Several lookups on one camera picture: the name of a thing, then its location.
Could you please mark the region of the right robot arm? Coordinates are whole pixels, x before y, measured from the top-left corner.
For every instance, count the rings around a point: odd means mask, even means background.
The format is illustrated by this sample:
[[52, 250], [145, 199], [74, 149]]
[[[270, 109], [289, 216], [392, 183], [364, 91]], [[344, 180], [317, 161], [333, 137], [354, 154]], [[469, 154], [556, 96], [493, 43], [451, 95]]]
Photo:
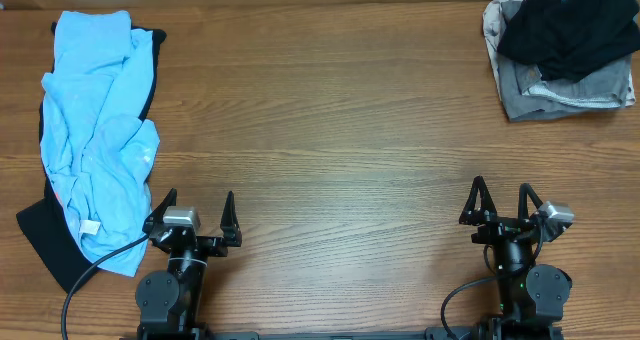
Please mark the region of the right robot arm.
[[492, 275], [462, 285], [454, 295], [471, 287], [495, 282], [500, 313], [481, 319], [469, 331], [470, 339], [560, 339], [555, 324], [563, 318], [572, 288], [563, 270], [537, 259], [542, 246], [568, 230], [575, 214], [566, 204], [542, 201], [531, 185], [519, 187], [515, 217], [497, 212], [481, 176], [474, 178], [459, 223], [476, 228], [471, 241], [484, 246], [485, 265]]

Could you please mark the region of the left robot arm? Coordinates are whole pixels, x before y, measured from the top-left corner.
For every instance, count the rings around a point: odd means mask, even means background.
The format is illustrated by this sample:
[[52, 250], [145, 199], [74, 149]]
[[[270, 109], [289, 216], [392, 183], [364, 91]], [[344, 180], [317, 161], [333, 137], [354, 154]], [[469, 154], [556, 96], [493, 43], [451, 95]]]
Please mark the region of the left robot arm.
[[178, 206], [176, 200], [172, 189], [143, 225], [151, 244], [169, 258], [165, 270], [149, 273], [136, 289], [138, 339], [211, 339], [209, 327], [197, 320], [208, 260], [242, 245], [232, 192], [226, 197], [220, 236], [200, 236], [197, 210]]

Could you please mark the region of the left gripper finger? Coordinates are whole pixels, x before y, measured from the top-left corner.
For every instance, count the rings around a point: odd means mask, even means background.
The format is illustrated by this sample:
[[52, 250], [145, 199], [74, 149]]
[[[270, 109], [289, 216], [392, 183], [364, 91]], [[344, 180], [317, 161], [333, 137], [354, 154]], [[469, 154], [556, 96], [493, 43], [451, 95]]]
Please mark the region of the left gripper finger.
[[232, 191], [227, 194], [220, 229], [228, 247], [240, 247], [242, 245], [242, 232], [236, 214], [234, 193]]
[[177, 190], [171, 188], [163, 201], [145, 219], [142, 227], [144, 233], [151, 233], [154, 226], [163, 223], [163, 216], [170, 206], [175, 206], [177, 200]]

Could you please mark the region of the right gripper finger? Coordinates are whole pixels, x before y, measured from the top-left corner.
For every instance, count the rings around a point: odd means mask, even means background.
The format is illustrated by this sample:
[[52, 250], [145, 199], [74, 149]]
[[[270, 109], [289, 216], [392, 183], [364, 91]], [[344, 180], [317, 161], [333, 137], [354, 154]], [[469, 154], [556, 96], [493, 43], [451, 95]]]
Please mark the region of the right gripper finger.
[[463, 225], [480, 226], [497, 220], [497, 209], [482, 176], [473, 179], [469, 197], [459, 217]]
[[525, 220], [529, 218], [528, 202], [531, 201], [535, 209], [543, 205], [542, 200], [533, 190], [529, 183], [523, 183], [519, 187], [518, 197], [518, 219]]

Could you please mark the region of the light blue t-shirt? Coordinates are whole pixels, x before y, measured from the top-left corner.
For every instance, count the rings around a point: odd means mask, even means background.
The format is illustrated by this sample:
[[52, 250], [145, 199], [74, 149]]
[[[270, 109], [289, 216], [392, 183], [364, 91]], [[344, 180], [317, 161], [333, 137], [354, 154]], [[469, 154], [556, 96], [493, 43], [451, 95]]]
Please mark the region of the light blue t-shirt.
[[160, 138], [142, 119], [155, 75], [153, 33], [126, 11], [65, 11], [54, 65], [41, 81], [41, 159], [74, 246], [101, 269], [132, 277], [151, 212], [147, 179]]

